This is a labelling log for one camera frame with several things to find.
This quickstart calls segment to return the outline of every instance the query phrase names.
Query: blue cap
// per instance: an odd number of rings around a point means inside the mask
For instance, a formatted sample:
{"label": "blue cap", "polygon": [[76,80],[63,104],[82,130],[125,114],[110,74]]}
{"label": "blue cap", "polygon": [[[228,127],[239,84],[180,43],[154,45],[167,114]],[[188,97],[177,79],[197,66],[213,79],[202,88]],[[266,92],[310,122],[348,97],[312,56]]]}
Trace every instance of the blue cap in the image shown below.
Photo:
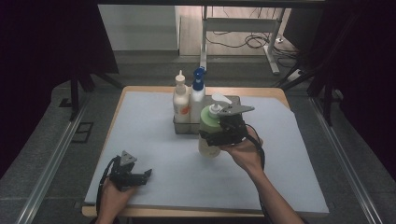
{"label": "blue cap", "polygon": [[205,68],[200,66],[194,71],[194,81],[192,82],[192,88],[195,91],[201,91],[204,88],[204,72]]}

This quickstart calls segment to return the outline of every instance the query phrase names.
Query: metal rail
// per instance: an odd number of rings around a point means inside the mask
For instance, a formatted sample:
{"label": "metal rail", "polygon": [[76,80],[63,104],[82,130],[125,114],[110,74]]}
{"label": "metal rail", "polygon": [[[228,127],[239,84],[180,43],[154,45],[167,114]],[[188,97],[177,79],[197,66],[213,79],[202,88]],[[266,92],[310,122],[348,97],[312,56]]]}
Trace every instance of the metal rail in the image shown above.
{"label": "metal rail", "polygon": [[382,224],[381,217],[376,211],[375,205],[373,200],[371,199],[367,189],[361,183],[358,175],[355,172],[352,164],[349,161],[349,158],[344,151],[343,146],[341,145],[340,141],[338,140],[337,135],[335,134],[334,129],[328,125],[325,118],[323,118],[321,111],[322,108],[318,99],[310,98],[310,101],[315,109],[315,112],[318,116],[320,121],[320,125],[322,126],[323,130],[325,131],[328,139],[330,140],[330,144],[332,145],[332,149],[335,152],[335,155],[344,170],[347,180],[349,181],[350,187],[354,191],[356,198],[358,199],[359,203],[361,204],[361,209],[363,210],[364,215],[366,215],[367,220],[371,224]]}
{"label": "metal rail", "polygon": [[73,138],[73,134],[76,131],[82,116],[84,115],[89,100],[89,94],[88,96],[83,97],[80,110],[78,111],[75,119],[73,121],[69,121],[61,139],[58,142],[57,147],[50,156],[49,162],[44,168],[44,171],[41,173],[41,176],[35,183],[35,187],[33,188],[15,223],[32,223],[33,219],[35,218],[35,214],[37,213],[37,210],[40,207],[40,204],[43,202],[44,196],[50,187],[50,183],[52,182],[52,179],[55,176],[59,165],[61,164],[64,153],[66,152],[70,141]]}

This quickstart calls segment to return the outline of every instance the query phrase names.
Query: white bottle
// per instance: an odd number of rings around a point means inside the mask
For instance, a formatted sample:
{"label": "white bottle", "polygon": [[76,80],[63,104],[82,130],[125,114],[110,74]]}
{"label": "white bottle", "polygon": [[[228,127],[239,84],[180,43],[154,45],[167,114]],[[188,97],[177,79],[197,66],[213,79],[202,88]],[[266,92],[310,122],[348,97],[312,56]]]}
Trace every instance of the white bottle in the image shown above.
{"label": "white bottle", "polygon": [[190,130],[190,92],[184,84],[186,78],[180,73],[175,77],[176,87],[173,94],[174,123],[176,133],[187,133]]}
{"label": "white bottle", "polygon": [[201,111],[205,107],[205,84],[204,67],[199,67],[194,71],[194,81],[191,85],[190,95],[190,123],[191,132],[198,133]]}

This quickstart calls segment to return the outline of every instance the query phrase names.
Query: black curtain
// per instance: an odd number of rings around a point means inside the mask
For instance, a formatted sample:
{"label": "black curtain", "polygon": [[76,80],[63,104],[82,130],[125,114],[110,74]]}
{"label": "black curtain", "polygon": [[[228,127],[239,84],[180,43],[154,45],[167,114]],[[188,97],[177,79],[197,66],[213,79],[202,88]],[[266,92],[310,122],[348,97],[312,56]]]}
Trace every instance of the black curtain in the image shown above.
{"label": "black curtain", "polygon": [[344,94],[341,109],[396,179],[396,6],[364,4],[336,67],[335,86]]}
{"label": "black curtain", "polygon": [[0,3],[0,164],[7,170],[72,71],[118,73],[94,1]]}

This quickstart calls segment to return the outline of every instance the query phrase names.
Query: bottle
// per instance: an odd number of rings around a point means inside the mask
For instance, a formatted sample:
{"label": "bottle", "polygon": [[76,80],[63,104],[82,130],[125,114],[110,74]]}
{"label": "bottle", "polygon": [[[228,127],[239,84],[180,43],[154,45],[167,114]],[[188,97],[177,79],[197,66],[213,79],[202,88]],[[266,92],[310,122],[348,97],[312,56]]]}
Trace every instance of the bottle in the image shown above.
{"label": "bottle", "polygon": [[[213,105],[206,106],[201,112],[200,130],[207,133],[221,132],[222,128],[219,125],[218,113],[221,111],[223,106],[220,104],[231,104],[231,100],[223,96],[220,93],[214,93],[212,100],[215,102]],[[198,148],[201,155],[208,158],[215,158],[220,154],[218,147],[210,147],[204,138],[199,135]]]}
{"label": "bottle", "polygon": [[190,92],[184,84],[186,78],[182,71],[175,77],[176,87],[173,94],[174,124],[176,133],[187,133],[190,130]]}
{"label": "bottle", "polygon": [[205,83],[204,67],[199,67],[194,71],[194,81],[191,85],[190,95],[190,123],[191,132],[198,133],[201,119],[201,111],[205,107]]}

